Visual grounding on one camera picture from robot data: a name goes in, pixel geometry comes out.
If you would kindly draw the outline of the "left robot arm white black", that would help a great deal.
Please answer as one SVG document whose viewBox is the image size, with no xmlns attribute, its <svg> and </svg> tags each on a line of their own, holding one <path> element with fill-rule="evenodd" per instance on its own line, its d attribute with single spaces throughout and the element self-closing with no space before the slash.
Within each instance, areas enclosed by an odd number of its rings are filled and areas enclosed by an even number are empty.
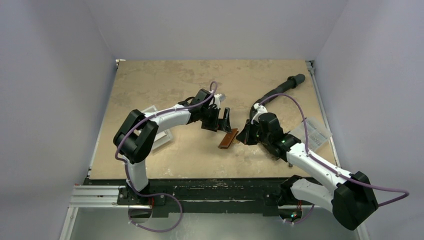
<svg viewBox="0 0 424 240">
<path fill-rule="evenodd" d="M 146 158 L 153 150 L 158 133 L 197 121 L 201 128 L 213 132 L 231 133 L 230 108 L 221 109 L 223 94 L 200 89 L 195 96 L 176 105 L 154 112 L 132 110 L 113 138 L 115 158 L 122 161 L 131 187 L 129 197 L 138 205 L 149 199 Z"/>
</svg>

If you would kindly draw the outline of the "brown leather card holder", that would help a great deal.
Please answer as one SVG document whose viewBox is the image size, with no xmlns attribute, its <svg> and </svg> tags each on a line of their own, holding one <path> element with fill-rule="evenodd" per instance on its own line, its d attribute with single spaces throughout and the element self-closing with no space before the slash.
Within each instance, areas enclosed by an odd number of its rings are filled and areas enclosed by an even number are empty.
<svg viewBox="0 0 424 240">
<path fill-rule="evenodd" d="M 232 128 L 230 133 L 227 133 L 220 144 L 218 145 L 219 149 L 228 149 L 234 140 L 236 139 L 236 136 L 238 134 L 239 130 L 237 128 Z"/>
</svg>

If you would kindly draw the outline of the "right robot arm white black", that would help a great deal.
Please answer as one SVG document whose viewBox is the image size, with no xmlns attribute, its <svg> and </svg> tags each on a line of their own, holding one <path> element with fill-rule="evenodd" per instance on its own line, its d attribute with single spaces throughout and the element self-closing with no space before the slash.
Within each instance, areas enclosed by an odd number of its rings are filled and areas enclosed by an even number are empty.
<svg viewBox="0 0 424 240">
<path fill-rule="evenodd" d="M 285 133 L 274 113 L 263 113 L 257 120 L 247 120 L 236 136 L 244 145 L 261 144 L 271 155 L 299 167 L 317 183 L 293 175 L 280 186 L 278 205 L 295 201 L 309 202 L 331 212 L 346 229 L 355 230 L 379 207 L 369 178 L 358 171 L 352 174 L 320 156 L 313 156 L 296 136 Z"/>
</svg>

